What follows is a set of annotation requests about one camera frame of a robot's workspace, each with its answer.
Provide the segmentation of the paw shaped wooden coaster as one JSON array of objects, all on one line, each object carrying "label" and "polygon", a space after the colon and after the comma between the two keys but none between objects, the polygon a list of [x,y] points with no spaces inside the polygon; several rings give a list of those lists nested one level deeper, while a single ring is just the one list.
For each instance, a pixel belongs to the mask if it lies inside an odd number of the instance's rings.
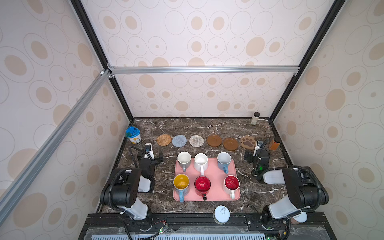
[{"label": "paw shaped wooden coaster", "polygon": [[257,145],[257,141],[252,136],[241,137],[241,146],[244,149],[253,151]]}]

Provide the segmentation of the light blue fabric coaster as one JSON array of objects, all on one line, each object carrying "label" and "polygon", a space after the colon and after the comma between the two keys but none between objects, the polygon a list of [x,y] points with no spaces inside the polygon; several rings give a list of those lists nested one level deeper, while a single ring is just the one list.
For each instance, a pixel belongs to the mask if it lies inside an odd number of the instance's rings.
[{"label": "light blue fabric coaster", "polygon": [[181,148],[187,143],[187,138],[184,135],[177,135],[172,139],[172,144],[176,148]]}]

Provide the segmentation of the brown wooden round coaster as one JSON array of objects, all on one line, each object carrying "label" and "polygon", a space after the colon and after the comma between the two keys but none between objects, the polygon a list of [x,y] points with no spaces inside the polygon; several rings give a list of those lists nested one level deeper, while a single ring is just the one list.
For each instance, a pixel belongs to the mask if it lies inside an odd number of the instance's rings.
[{"label": "brown wooden round coaster", "polygon": [[219,135],[209,135],[207,137],[207,144],[213,148],[219,147],[222,142],[222,138]]}]

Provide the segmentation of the white multicolour woven coaster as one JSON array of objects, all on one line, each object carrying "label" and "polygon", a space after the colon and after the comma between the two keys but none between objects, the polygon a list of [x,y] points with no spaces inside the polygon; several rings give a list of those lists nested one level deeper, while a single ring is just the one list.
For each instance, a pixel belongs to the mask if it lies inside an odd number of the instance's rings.
[{"label": "white multicolour woven coaster", "polygon": [[195,147],[195,148],[201,147],[204,144],[204,142],[205,142],[204,138],[199,136],[199,135],[191,136],[189,139],[190,145]]}]

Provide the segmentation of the amber bottle dark cap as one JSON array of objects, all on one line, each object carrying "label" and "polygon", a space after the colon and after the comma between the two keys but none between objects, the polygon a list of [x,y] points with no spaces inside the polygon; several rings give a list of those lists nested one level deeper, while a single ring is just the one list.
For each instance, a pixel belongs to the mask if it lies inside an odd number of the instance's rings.
[{"label": "amber bottle dark cap", "polygon": [[269,151],[276,151],[279,148],[281,141],[280,137],[274,137],[271,139],[268,145]]}]

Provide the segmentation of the blue lid snack tub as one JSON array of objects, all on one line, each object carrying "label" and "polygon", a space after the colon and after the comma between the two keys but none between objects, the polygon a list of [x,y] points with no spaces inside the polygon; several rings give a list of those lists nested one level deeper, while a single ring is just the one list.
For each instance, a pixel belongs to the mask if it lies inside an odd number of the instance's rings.
[{"label": "blue lid snack tub", "polygon": [[129,139],[133,144],[138,144],[142,141],[140,130],[133,126],[127,128],[125,137]]}]

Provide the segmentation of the light blue mug white inside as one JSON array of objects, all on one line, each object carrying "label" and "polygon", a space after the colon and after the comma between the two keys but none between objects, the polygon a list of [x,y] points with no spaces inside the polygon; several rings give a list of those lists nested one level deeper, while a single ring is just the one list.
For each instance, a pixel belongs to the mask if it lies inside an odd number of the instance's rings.
[{"label": "light blue mug white inside", "polygon": [[219,153],[218,157],[217,157],[217,161],[218,161],[219,169],[222,170],[224,173],[228,174],[229,173],[229,165],[232,161],[232,157],[230,156],[230,154],[225,153],[225,152]]}]

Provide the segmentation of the blue mug yellow inside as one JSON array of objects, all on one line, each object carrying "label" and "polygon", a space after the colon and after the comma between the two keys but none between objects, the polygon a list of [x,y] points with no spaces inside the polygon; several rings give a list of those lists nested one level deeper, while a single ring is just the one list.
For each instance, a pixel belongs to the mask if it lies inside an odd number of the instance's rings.
[{"label": "blue mug yellow inside", "polygon": [[186,195],[190,192],[190,179],[185,174],[179,174],[174,178],[174,190],[176,191],[179,201],[183,203]]}]

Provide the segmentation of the white mug red inside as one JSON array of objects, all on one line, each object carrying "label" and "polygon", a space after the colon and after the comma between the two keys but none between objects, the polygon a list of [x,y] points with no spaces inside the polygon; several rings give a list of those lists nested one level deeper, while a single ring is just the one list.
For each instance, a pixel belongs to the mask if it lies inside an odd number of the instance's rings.
[{"label": "white mug red inside", "polygon": [[236,191],[240,187],[240,181],[236,176],[228,175],[223,182],[223,191],[229,195],[231,200],[235,199]]}]

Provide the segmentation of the grey mug white inside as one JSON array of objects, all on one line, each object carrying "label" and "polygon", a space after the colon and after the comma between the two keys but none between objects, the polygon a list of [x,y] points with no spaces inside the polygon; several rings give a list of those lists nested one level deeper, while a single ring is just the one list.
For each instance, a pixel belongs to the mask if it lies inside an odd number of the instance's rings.
[{"label": "grey mug white inside", "polygon": [[191,154],[188,152],[181,152],[178,154],[177,160],[183,172],[186,172],[188,167],[191,165]]}]

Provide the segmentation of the clear bottle black cap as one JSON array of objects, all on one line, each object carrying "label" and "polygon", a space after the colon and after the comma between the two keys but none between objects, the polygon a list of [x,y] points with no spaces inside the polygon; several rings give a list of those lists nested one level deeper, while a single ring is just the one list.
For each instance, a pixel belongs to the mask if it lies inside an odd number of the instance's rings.
[{"label": "clear bottle black cap", "polygon": [[251,119],[251,125],[255,126],[259,120],[260,113],[259,112],[254,112],[252,119]]}]

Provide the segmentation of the black mug red inside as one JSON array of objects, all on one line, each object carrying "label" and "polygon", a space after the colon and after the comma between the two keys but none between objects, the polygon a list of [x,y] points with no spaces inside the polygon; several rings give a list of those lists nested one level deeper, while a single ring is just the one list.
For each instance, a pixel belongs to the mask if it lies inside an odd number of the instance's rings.
[{"label": "black mug red inside", "polygon": [[194,182],[195,192],[200,196],[204,201],[207,200],[207,194],[211,189],[211,181],[206,176],[199,176]]}]

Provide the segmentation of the white round lid container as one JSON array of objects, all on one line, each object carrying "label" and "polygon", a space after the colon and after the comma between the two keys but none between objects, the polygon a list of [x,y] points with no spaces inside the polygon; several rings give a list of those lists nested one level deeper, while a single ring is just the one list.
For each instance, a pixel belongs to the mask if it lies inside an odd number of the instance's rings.
[{"label": "white round lid container", "polygon": [[214,221],[219,225],[223,225],[228,222],[230,215],[230,211],[227,207],[217,206],[213,214]]}]

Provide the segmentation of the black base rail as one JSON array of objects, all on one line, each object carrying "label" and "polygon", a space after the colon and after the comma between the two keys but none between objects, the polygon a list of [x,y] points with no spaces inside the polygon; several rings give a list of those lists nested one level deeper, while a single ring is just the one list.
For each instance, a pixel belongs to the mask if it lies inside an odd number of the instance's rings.
[{"label": "black base rail", "polygon": [[80,240],[334,240],[324,213],[309,213],[306,222],[272,220],[267,227],[257,213],[232,213],[220,225],[212,213],[152,214],[131,220],[120,214],[90,214]]}]

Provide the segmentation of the slanted aluminium frame bar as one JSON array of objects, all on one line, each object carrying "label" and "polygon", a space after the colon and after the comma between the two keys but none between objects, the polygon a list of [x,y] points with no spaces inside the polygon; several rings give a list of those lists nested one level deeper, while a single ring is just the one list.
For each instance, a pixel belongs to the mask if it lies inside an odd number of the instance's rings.
[{"label": "slanted aluminium frame bar", "polygon": [[53,131],[41,148],[33,155],[31,161],[26,165],[19,176],[14,180],[10,189],[1,199],[1,225],[4,224],[10,213],[16,207],[21,197],[46,165],[55,150],[74,126],[83,111],[87,108],[97,91],[111,76],[112,71],[103,70],[103,73],[93,81],[84,95],[77,101],[73,108],[64,117],[59,126]]}]

